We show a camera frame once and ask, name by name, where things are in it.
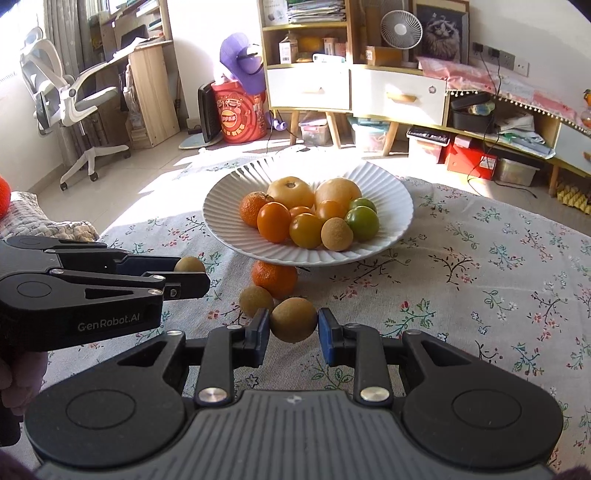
white plate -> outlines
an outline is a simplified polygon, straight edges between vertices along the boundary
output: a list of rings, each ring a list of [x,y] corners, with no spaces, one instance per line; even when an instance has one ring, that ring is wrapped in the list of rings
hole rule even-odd
[[[306,250],[287,241],[267,242],[239,215],[240,202],[250,192],[266,192],[269,184],[283,177],[298,177],[313,190],[324,180],[344,177],[353,180],[364,197],[375,203],[380,229],[369,242],[354,242],[350,250],[332,252],[324,247]],[[229,173],[217,182],[203,204],[205,223],[221,243],[248,257],[278,265],[323,267],[342,265],[378,254],[396,243],[413,219],[413,200],[391,173],[364,161],[330,161],[326,158],[273,160],[261,157]]]

storage box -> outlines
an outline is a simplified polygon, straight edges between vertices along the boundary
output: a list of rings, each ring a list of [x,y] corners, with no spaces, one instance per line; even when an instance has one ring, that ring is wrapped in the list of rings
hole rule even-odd
[[[330,140],[330,130],[328,125],[300,125],[301,137],[304,143],[314,145],[326,145]]]
[[[290,22],[287,18],[287,0],[263,0],[262,10],[266,27]]]
[[[445,150],[445,165],[449,171],[492,180],[496,156],[486,155],[480,148],[464,148],[450,143]]]
[[[386,133],[389,122],[372,122],[371,125],[361,125],[354,117],[347,117],[353,129],[353,143],[364,152],[381,152],[386,143]]]
[[[529,187],[538,170],[537,167],[531,167],[508,158],[499,158],[499,166],[496,168],[495,176],[499,181]]]
[[[280,63],[295,63],[298,57],[297,38],[288,35],[279,43]]]
[[[450,136],[438,130],[412,127],[407,132],[408,159],[435,165],[441,158],[441,149],[449,145]]]

plastic storage bin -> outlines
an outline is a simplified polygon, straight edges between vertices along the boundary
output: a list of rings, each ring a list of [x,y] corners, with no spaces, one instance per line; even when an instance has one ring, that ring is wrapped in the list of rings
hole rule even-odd
[[[529,187],[538,170],[537,167],[531,167],[508,158],[500,158],[496,168],[496,179],[505,183]]]
[[[353,143],[364,152],[381,152],[386,143],[388,122],[373,122],[372,125],[361,125],[360,119],[348,117],[353,129]]]
[[[449,145],[449,135],[426,128],[408,130],[408,159],[435,165],[439,163],[441,149]]]
[[[329,142],[330,130],[328,121],[322,112],[308,112],[299,125],[304,143],[326,145]]]

red box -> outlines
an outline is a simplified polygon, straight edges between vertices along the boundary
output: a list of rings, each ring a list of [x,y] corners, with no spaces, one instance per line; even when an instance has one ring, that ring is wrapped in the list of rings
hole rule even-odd
[[[480,148],[458,147],[456,144],[450,143],[445,148],[445,165],[449,171],[492,180],[496,167],[496,156],[486,155]]]

hand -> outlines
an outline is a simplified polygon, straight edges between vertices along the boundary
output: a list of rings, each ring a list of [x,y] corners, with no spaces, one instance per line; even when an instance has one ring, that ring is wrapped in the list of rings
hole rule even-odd
[[[11,365],[0,358],[0,396],[4,406],[16,416],[23,415],[41,390],[46,371],[47,353],[25,352]]]

